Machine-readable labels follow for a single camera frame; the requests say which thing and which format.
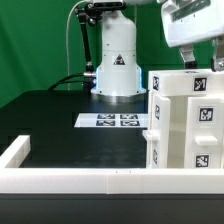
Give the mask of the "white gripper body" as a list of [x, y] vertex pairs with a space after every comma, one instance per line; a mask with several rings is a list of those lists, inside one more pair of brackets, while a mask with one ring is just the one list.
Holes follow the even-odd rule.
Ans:
[[224, 0], [167, 0], [161, 17], [169, 47], [224, 35]]

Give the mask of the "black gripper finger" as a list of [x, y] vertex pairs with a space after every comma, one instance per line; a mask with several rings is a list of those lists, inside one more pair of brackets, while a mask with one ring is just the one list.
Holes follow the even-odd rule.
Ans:
[[196, 69], [197, 61], [194, 57], [194, 48], [192, 45], [184, 45], [179, 48], [180, 55], [186, 69]]
[[224, 70], [224, 35], [212, 40], [213, 57], [211, 59], [211, 69], [214, 72]]

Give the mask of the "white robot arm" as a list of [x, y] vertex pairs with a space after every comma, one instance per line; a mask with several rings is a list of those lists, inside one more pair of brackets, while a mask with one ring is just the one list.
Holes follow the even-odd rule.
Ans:
[[126, 102], [145, 93], [136, 62], [136, 25], [122, 11], [129, 5], [157, 2], [165, 40], [177, 47], [187, 69], [197, 62], [193, 45], [211, 40], [211, 69], [224, 70], [224, 0], [85, 0], [91, 22], [102, 22], [102, 61], [91, 94], [109, 102]]

